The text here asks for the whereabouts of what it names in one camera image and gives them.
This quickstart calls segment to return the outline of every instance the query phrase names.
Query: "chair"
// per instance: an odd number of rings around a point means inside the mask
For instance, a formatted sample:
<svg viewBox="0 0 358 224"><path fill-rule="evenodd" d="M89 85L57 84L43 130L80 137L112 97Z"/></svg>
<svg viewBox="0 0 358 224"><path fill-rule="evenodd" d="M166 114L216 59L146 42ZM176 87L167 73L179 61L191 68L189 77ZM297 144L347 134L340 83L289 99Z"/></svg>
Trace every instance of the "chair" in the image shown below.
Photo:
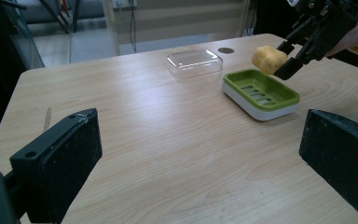
<svg viewBox="0 0 358 224"><path fill-rule="evenodd" d="M102 0L67 0L71 6L74 33L77 29L77 20L104 17Z"/></svg>
<svg viewBox="0 0 358 224"><path fill-rule="evenodd" d="M17 0L21 5L27 6L22 10L22 16L29 24L56 21L61 28L69 34L59 17L68 25L68 21L61 13L60 0Z"/></svg>

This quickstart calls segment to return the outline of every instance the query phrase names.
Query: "table surface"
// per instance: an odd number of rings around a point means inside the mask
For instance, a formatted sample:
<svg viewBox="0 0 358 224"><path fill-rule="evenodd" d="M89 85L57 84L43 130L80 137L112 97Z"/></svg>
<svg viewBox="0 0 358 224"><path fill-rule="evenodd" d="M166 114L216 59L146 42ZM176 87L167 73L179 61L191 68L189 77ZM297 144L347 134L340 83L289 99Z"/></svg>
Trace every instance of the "table surface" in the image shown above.
<svg viewBox="0 0 358 224"><path fill-rule="evenodd" d="M254 68L256 47L281 42L256 35L27 71L0 125L0 171L47 127L95 107L103 157L63 223L358 223L298 155L310 108L358 122L358 68L308 64L284 81L298 110L267 122L221 90L224 74ZM166 57L192 49L218 54L222 73L174 77Z"/></svg>

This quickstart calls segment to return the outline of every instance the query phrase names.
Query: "green soap dish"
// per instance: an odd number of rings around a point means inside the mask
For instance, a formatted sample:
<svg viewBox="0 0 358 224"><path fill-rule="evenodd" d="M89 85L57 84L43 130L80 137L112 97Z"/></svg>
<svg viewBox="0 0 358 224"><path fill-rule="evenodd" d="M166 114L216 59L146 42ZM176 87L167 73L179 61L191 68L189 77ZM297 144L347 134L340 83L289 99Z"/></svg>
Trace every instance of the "green soap dish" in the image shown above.
<svg viewBox="0 0 358 224"><path fill-rule="evenodd" d="M222 89L254 119L263 121L293 113L300 101L297 92L254 69L225 75Z"/></svg>

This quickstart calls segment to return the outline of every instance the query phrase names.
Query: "transparent lid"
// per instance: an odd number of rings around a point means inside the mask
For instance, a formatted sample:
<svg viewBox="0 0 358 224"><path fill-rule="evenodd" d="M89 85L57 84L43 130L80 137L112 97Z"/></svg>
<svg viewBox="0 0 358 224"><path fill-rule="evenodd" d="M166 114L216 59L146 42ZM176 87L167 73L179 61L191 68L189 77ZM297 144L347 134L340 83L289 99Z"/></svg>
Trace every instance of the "transparent lid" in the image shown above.
<svg viewBox="0 0 358 224"><path fill-rule="evenodd" d="M167 67L176 77L194 77L222 71L223 60L208 49L171 54Z"/></svg>

